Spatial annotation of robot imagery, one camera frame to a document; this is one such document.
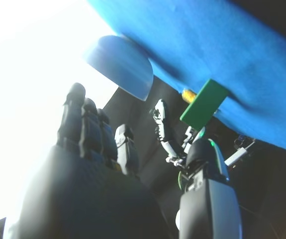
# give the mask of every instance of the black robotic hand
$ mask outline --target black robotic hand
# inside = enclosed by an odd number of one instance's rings
[[[132,139],[124,130],[116,145],[108,123],[75,83],[64,104],[57,144],[20,210],[7,217],[4,239],[170,238],[153,195],[117,163],[117,148],[127,150]],[[127,161],[133,153],[122,155],[127,158],[120,164],[135,174],[138,165]]]

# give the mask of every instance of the blue table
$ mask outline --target blue table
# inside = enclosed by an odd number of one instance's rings
[[[231,92],[216,117],[241,134],[286,149],[286,35],[281,32],[286,28],[281,24],[277,31],[226,0],[88,2],[114,31],[146,50],[160,79],[179,92],[198,92],[214,79]]]

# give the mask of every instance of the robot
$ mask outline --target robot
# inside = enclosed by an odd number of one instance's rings
[[[240,239],[241,220],[219,147],[194,139],[184,152],[170,133],[166,107],[155,109],[162,145],[180,168],[180,239]],[[108,117],[75,83],[64,104],[58,140],[7,217],[4,239],[170,239],[153,195],[137,177],[130,128],[112,135]]]

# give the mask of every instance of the green box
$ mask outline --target green box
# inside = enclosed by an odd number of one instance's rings
[[[212,79],[208,80],[182,114],[181,121],[200,131],[228,95],[226,88]]]

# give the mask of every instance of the bright light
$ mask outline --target bright light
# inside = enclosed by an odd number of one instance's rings
[[[54,144],[71,85],[83,84],[98,108],[117,89],[82,60],[109,34],[82,0],[0,0],[0,219]]]

